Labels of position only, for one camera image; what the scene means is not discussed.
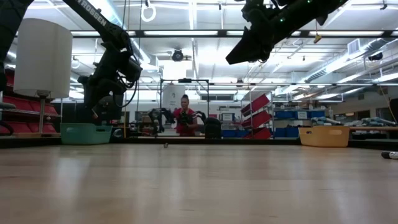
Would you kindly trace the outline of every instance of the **teal plastic bin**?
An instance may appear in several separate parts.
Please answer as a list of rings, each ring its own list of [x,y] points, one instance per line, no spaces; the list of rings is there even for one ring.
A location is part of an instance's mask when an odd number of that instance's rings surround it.
[[[61,124],[62,144],[94,145],[106,144],[111,139],[112,126],[94,124]]]

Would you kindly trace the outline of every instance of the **person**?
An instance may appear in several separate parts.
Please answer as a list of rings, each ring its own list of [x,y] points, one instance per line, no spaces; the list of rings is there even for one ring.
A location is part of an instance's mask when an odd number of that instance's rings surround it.
[[[177,109],[173,112],[174,117],[177,119],[177,128],[176,132],[180,134],[180,136],[195,136],[195,130],[198,128],[198,121],[197,119],[193,119],[193,121],[187,121],[189,116],[194,113],[189,107],[189,98],[187,95],[183,95],[181,97],[181,108]]]

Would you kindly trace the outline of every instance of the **red shirt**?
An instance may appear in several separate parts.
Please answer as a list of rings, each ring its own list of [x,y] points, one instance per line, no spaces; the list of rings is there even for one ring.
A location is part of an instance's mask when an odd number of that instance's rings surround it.
[[[182,108],[177,109],[173,112],[174,117],[179,120],[181,117],[181,112]],[[191,109],[188,109],[187,114],[193,114],[194,111]],[[195,135],[195,130],[192,128],[187,128],[185,125],[177,123],[176,127],[177,133],[179,133],[181,136],[194,136]]]

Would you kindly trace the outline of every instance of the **ceiling beam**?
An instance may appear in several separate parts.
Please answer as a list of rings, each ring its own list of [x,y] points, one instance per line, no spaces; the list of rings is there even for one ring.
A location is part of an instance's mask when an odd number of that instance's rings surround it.
[[[73,38],[99,38],[99,33],[92,30],[71,30]],[[241,38],[242,30],[130,30],[131,38]],[[315,38],[315,30],[298,30],[291,37]],[[339,38],[388,38],[398,37],[397,30],[322,30],[318,33],[324,39]]]

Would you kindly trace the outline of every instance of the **lamp stand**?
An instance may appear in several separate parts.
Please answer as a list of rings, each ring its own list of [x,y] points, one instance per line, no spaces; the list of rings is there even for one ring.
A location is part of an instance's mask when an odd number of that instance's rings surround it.
[[[43,134],[45,99],[50,95],[50,92],[49,91],[37,91],[37,94],[40,98],[39,133]]]

